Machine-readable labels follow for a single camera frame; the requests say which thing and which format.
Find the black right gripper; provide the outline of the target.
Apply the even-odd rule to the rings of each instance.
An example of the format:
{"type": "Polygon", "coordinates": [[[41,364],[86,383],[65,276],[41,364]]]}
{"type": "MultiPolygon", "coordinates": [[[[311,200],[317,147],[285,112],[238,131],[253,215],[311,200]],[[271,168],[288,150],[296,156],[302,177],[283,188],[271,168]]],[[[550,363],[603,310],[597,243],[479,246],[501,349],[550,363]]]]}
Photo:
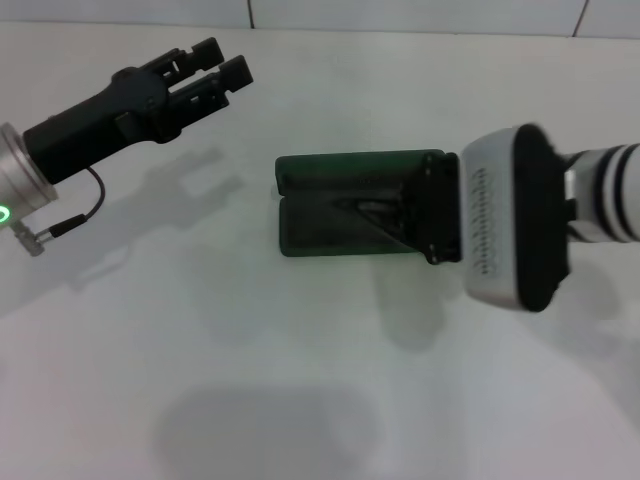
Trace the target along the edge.
{"type": "Polygon", "coordinates": [[[462,259],[459,161],[453,153],[394,157],[384,163],[383,199],[350,199],[344,207],[431,265],[462,259]]]}

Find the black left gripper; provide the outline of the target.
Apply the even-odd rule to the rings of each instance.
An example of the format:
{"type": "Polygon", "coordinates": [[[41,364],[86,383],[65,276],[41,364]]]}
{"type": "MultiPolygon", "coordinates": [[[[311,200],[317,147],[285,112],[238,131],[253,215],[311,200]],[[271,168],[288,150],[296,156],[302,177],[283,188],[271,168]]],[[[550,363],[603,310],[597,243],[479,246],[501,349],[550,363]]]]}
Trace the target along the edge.
{"type": "Polygon", "coordinates": [[[165,143],[176,137],[164,131],[165,113],[170,126],[189,126],[226,108],[228,92],[253,82],[242,55],[223,61],[210,37],[190,52],[172,49],[144,70],[124,69],[98,94],[26,130],[27,152],[45,179],[57,184],[130,145],[165,143]],[[183,81],[218,65],[216,72],[169,95],[164,81],[183,81]]]}

